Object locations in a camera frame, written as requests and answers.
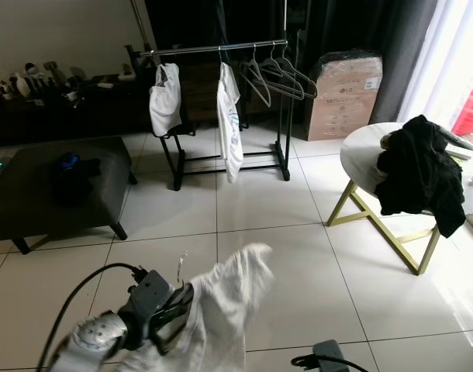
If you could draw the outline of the white garment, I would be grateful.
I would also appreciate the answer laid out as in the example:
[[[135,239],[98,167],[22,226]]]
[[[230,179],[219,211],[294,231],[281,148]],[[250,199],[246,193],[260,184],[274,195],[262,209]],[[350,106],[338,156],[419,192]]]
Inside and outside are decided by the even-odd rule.
[[[152,345],[129,352],[116,372],[244,372],[250,318],[271,290],[272,248],[251,243],[193,277],[194,300],[175,350]]]

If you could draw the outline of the black shirt with blue print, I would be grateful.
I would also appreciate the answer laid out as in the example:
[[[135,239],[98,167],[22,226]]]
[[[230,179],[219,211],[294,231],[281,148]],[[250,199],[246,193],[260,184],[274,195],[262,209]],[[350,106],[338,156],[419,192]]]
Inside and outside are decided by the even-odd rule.
[[[101,174],[100,159],[81,159],[76,153],[63,153],[47,171],[50,195],[56,205],[73,208],[92,193],[91,178]]]

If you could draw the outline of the dark grey ottoman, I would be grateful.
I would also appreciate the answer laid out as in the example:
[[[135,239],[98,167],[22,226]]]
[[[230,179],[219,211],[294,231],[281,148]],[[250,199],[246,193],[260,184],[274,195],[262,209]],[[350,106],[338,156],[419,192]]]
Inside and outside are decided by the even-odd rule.
[[[91,178],[92,193],[73,208],[56,205],[47,171],[63,153],[81,159],[100,159],[101,174]],[[117,238],[126,239],[122,227],[127,188],[137,183],[123,139],[115,136],[75,139],[28,146],[0,174],[0,240],[10,240],[18,251],[32,251],[26,238],[77,233],[78,230],[108,226]]]

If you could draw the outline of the long white hung shirt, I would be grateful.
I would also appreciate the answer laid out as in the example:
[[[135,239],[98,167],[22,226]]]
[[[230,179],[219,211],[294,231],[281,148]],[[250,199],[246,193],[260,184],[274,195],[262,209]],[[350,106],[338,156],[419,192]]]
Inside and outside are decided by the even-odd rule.
[[[225,162],[229,183],[236,183],[243,163],[243,145],[240,135],[240,115],[237,103],[240,89],[229,64],[219,65],[219,83],[216,88],[216,118],[221,135],[221,158]]]

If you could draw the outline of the short white hung shirt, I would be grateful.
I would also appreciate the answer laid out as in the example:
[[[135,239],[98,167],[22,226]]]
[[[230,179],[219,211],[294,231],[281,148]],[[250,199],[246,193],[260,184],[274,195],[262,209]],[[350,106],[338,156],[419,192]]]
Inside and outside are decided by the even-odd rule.
[[[149,116],[153,135],[164,137],[182,124],[182,102],[179,67],[177,64],[159,64],[154,84],[149,89]]]

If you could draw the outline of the dark wooden cabinet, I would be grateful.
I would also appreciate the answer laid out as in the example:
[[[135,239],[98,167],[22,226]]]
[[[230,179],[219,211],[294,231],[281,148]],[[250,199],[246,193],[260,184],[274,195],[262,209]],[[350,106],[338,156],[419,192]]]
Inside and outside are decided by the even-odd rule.
[[[0,97],[0,146],[16,146],[113,135],[152,133],[148,103],[153,71],[137,81],[101,88],[87,82],[83,98],[69,102],[50,95],[38,105],[23,97]]]

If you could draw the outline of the round white table gold legs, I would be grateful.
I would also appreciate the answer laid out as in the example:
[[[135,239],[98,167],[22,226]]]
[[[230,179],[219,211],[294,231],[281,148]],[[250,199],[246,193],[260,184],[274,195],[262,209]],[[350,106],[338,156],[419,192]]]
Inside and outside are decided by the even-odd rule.
[[[412,235],[397,237],[381,220],[381,213],[376,208],[371,208],[364,199],[358,195],[358,189],[370,194],[375,185],[381,183],[382,174],[376,170],[376,159],[383,151],[382,138],[401,129],[401,122],[382,122],[361,127],[353,131],[340,146],[340,164],[342,164],[346,175],[350,178],[349,183],[340,195],[339,201],[326,220],[326,226],[339,226],[342,223],[365,219],[370,222],[378,233],[382,235],[386,243],[393,248],[399,258],[406,264],[413,275],[422,275],[428,268],[430,258],[433,255],[437,241],[440,238],[438,226],[432,226]],[[449,144],[449,154],[462,167],[462,184],[464,185],[464,212],[473,214],[473,151]],[[429,242],[420,262],[413,259],[404,248],[407,242],[427,237]]]

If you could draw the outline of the grey slim object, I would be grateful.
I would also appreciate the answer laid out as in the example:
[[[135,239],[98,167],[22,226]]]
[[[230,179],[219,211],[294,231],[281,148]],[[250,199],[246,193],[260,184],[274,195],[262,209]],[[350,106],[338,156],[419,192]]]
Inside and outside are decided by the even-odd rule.
[[[467,141],[466,139],[453,134],[449,129],[443,127],[439,128],[439,132],[446,138],[447,142],[454,146],[459,146],[460,148],[466,149],[468,151],[473,151],[473,144]]]

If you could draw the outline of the plain black garment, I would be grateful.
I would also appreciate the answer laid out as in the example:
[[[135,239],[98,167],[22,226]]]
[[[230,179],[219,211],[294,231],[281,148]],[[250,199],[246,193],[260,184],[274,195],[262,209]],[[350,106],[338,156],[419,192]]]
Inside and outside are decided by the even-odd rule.
[[[419,115],[382,138],[376,169],[381,214],[430,212],[444,237],[464,224],[462,169],[449,153],[441,127]]]

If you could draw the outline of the black clothes rack silver rod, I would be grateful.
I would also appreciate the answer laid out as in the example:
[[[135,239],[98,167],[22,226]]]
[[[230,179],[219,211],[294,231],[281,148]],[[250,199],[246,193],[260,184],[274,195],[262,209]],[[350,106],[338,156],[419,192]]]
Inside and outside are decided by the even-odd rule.
[[[130,65],[138,77],[144,75],[145,68],[152,68],[155,65],[156,57],[177,56],[178,54],[191,53],[209,53],[216,52],[220,57],[229,52],[229,50],[245,50],[254,49],[255,47],[276,47],[280,45],[288,45],[288,0],[272,0],[272,2],[281,2],[281,35],[279,40],[258,40],[253,43],[237,43],[236,45],[222,45],[222,46],[197,46],[197,47],[176,47],[176,49],[168,50],[152,50],[149,43],[143,46],[147,48],[145,52],[134,50],[133,46],[126,45],[124,49],[130,57]],[[277,136],[277,139],[268,151],[246,153],[247,157],[261,157],[273,156],[275,162],[273,164],[261,164],[260,166],[241,167],[242,171],[255,171],[264,169],[277,169],[280,171],[283,181],[290,181],[290,171],[288,169],[288,155],[290,154],[291,145],[291,126],[279,125],[280,129],[284,129],[283,133]],[[163,136],[158,136],[162,150],[166,156],[168,167],[172,173],[173,183],[171,189],[173,191],[180,191],[182,188],[182,181],[186,176],[201,176],[201,174],[226,173],[225,169],[209,169],[198,171],[186,171],[185,166],[191,162],[201,162],[201,160],[218,160],[222,157],[220,155],[207,156],[201,158],[188,158],[187,153],[181,146],[181,141],[178,136],[182,132],[178,128],[173,128],[167,131]]]

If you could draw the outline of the wrapped brown cardboard box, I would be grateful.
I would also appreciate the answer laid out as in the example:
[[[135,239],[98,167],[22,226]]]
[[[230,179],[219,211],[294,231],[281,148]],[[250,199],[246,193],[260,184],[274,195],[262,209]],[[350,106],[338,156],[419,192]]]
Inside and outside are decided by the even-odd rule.
[[[367,126],[383,78],[378,53],[326,53],[319,57],[314,74],[318,91],[308,109],[308,141],[345,139]]]

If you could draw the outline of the white sheer curtain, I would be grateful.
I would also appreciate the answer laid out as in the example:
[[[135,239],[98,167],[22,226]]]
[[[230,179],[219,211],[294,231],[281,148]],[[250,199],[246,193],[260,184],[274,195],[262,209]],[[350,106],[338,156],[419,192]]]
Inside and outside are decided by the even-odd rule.
[[[437,0],[397,121],[452,128],[473,91],[473,0]]]

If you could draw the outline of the dark grey curtain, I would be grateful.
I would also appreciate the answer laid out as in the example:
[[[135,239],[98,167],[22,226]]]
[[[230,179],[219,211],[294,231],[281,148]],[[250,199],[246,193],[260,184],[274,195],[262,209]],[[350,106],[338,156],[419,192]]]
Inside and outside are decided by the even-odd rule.
[[[375,50],[382,56],[382,81],[370,123],[393,122],[422,50],[438,0],[383,0],[385,14],[375,33]]]

